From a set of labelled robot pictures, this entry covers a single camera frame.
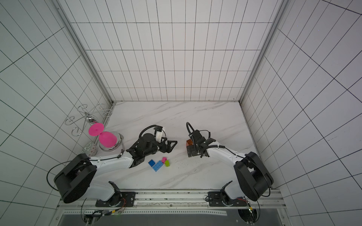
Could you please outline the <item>brown lego brick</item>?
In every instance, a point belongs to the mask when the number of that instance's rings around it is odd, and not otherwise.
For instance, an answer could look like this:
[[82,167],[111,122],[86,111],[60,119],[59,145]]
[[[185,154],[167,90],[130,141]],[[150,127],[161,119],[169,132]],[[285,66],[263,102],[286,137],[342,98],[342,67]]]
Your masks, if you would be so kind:
[[188,146],[192,146],[192,145],[193,145],[193,142],[192,142],[191,139],[189,139],[189,140],[186,141],[186,146],[187,146],[187,147],[188,147]]

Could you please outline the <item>aluminium mounting rail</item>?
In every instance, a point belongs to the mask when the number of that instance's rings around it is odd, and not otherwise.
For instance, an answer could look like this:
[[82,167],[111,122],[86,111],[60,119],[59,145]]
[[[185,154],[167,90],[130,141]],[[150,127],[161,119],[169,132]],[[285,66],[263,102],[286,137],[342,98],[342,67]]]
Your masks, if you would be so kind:
[[218,190],[122,190],[121,192],[135,192],[133,207],[122,207],[126,210],[150,209],[285,209],[286,204],[279,190],[266,192],[258,201],[248,201],[247,207],[210,207],[205,201],[208,192]]

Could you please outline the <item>light blue lego brick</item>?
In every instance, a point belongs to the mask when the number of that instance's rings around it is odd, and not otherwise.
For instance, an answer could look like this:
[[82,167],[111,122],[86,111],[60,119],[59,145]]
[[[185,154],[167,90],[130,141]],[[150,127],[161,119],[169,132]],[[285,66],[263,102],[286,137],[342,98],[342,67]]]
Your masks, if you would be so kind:
[[152,168],[155,172],[157,172],[162,166],[164,166],[164,163],[162,161],[158,161]]

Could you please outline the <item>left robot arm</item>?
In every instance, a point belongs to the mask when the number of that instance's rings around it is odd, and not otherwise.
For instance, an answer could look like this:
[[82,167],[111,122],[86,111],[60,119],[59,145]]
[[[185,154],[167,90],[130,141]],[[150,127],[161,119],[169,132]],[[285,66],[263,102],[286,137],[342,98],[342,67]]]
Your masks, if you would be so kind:
[[170,153],[177,143],[166,137],[158,142],[155,135],[146,133],[118,155],[90,158],[86,154],[79,154],[55,176],[55,186],[64,203],[80,198],[108,201],[118,192],[118,187],[110,180],[102,183],[101,177],[119,169],[136,167],[144,162],[145,157],[157,152]]

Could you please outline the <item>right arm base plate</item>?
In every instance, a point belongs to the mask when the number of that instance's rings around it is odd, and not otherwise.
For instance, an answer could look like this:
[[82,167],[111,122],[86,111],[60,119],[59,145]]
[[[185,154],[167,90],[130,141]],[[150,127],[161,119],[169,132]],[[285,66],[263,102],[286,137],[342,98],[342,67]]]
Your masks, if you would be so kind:
[[228,182],[216,192],[208,192],[205,201],[210,207],[247,207],[248,205],[239,184],[234,181]]

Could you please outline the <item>patterned white mug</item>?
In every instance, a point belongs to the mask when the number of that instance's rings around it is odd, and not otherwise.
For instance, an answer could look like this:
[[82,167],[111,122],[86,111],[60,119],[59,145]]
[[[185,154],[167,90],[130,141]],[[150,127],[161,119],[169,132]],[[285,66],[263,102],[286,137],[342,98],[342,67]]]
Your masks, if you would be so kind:
[[97,153],[95,144],[93,142],[87,143],[82,149],[82,153],[86,154],[88,157],[95,156]]

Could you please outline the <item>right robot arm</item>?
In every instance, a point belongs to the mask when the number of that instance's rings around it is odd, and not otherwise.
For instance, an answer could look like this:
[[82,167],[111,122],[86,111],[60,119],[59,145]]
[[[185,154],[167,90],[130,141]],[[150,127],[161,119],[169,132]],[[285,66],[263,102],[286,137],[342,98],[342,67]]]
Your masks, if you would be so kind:
[[236,181],[230,181],[221,189],[224,202],[246,197],[254,202],[271,188],[274,180],[255,152],[239,153],[221,145],[215,139],[205,138],[199,130],[189,131],[188,157],[216,158],[233,167]]

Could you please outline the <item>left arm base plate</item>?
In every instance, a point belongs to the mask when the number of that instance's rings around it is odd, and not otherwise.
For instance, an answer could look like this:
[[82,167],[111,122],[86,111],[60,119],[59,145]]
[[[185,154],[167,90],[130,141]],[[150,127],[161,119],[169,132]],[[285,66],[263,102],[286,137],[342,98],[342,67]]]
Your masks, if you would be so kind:
[[133,207],[135,192],[115,192],[107,201],[97,200],[96,207]]

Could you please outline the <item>dark blue lego brick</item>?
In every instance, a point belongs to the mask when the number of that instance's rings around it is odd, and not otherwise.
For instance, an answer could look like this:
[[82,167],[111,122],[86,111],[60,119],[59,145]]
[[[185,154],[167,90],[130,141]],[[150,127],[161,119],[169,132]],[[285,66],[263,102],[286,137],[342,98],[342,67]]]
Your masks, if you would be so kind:
[[150,160],[150,161],[149,161],[149,165],[150,165],[151,167],[153,167],[153,166],[155,165],[155,162],[154,162],[153,160]]

